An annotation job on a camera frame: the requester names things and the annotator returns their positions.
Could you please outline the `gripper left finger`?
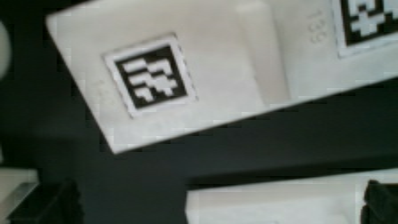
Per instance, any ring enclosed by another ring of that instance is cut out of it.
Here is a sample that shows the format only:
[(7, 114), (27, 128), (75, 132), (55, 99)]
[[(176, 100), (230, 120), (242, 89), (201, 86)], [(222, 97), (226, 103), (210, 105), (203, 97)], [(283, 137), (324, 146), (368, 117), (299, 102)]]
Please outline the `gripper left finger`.
[(9, 224), (80, 224), (77, 183), (43, 184), (7, 216)]

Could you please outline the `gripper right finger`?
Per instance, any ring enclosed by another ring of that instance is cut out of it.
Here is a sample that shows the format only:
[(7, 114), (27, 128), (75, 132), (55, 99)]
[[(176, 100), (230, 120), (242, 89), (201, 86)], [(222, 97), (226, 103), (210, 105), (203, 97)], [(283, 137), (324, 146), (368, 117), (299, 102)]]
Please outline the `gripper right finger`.
[(398, 183), (368, 182), (361, 224), (398, 224)]

